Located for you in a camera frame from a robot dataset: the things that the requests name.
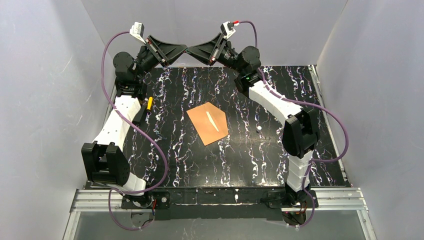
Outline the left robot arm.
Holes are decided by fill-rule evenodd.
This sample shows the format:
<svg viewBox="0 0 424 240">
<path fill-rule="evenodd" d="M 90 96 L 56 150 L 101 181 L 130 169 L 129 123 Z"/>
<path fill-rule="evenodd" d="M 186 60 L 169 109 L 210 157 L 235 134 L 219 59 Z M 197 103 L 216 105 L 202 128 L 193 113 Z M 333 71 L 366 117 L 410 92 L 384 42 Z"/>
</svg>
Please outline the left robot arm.
<svg viewBox="0 0 424 240">
<path fill-rule="evenodd" d="M 174 63 L 187 46 L 162 42 L 148 36 L 136 58 L 121 51 L 113 58 L 116 97 L 110 101 L 112 111 L 92 142 L 81 148 L 89 181 L 103 184 L 129 196 L 142 196 L 147 182 L 130 170 L 124 156 L 124 141 L 130 128 L 141 122 L 147 85 L 143 77 L 157 65 Z"/>
</svg>

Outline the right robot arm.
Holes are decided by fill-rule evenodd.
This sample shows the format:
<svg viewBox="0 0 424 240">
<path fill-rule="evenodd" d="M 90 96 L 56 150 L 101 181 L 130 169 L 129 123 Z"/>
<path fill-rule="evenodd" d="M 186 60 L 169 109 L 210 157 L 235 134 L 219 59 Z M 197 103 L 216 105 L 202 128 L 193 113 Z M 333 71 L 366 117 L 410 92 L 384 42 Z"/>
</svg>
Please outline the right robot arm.
<svg viewBox="0 0 424 240">
<path fill-rule="evenodd" d="M 266 200 L 270 203 L 281 201 L 285 205 L 305 202 L 310 184 L 308 169 L 320 139 L 319 111 L 303 108 L 271 88 L 260 70 L 260 52 L 255 46 L 236 52 L 231 42 L 220 33 L 208 42 L 188 47 L 186 51 L 206 65 L 218 62 L 236 71 L 237 90 L 261 105 L 283 125 L 281 141 L 288 154 L 288 177 L 285 190 L 278 197 L 267 197 Z"/>
</svg>

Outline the orange brown envelope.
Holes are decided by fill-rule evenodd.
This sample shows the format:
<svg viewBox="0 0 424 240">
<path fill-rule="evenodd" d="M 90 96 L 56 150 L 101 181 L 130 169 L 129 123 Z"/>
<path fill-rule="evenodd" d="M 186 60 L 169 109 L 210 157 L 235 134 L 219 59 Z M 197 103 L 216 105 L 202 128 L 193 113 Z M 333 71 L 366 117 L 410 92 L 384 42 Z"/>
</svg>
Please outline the orange brown envelope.
<svg viewBox="0 0 424 240">
<path fill-rule="evenodd" d="M 209 111 L 219 132 L 210 123 L 206 111 Z M 186 111 L 202 143 L 207 146 L 229 135 L 226 113 L 210 102 Z"/>
</svg>

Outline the beige letter paper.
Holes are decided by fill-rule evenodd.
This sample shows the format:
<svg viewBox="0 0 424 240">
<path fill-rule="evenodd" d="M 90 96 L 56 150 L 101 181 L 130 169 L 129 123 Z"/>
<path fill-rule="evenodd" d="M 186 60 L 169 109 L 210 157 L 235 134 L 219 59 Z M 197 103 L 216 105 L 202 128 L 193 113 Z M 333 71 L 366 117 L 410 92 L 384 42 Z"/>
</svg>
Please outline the beige letter paper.
<svg viewBox="0 0 424 240">
<path fill-rule="evenodd" d="M 212 124 L 212 126 L 214 127 L 214 129 L 215 129 L 217 132 L 219 132 L 219 128 L 218 128 L 218 126 L 216 125 L 216 123 L 215 123 L 214 119 L 212 118 L 212 115 L 210 114 L 210 112 L 209 112 L 209 111 L 206 111 L 206 115 L 207 115 L 207 117 L 208 117 L 209 122 L 210 122 L 210 123 Z"/>
</svg>

